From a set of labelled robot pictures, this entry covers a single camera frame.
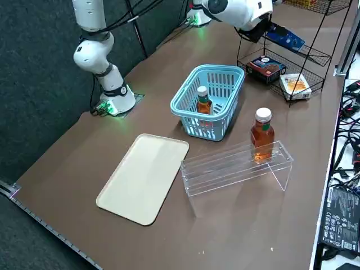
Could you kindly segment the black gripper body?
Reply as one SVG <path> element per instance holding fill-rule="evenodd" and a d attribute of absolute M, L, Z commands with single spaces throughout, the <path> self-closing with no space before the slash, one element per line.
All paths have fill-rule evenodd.
<path fill-rule="evenodd" d="M 272 14 L 266 14 L 260 22 L 247 33 L 248 39 L 257 43 L 265 32 L 272 32 L 275 30 L 276 24 L 272 22 Z"/>

